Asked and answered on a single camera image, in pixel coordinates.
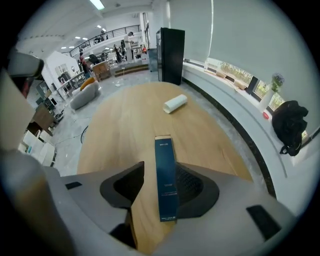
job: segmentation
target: railing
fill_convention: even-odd
[[[79,54],[80,52],[82,52],[84,49],[88,47],[94,46],[96,44],[99,44],[111,38],[126,35],[129,32],[133,32],[133,33],[140,32],[140,25],[126,26],[126,27],[104,32],[103,34],[98,34],[95,37],[90,38],[89,40],[79,44],[71,51],[62,52],[62,54],[70,54],[71,57],[74,57],[75,55]]]

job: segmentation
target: black backpack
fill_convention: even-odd
[[[272,115],[272,126],[277,137],[283,142],[280,154],[296,156],[302,144],[302,133],[307,127],[304,117],[308,110],[299,106],[296,100],[282,103]]]

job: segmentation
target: gray sofa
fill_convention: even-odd
[[[70,107],[73,110],[77,110],[98,96],[99,83],[98,81],[94,81],[93,83],[87,85],[82,91],[80,91],[80,88],[78,88],[77,90],[74,90],[72,94],[73,98],[70,101]]]

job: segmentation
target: black cabinet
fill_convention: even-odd
[[[180,85],[185,51],[185,31],[162,27],[156,33],[156,48],[159,81]]]

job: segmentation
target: blue box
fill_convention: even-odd
[[[176,160],[170,136],[157,136],[154,149],[160,221],[175,221],[179,199],[175,187]]]

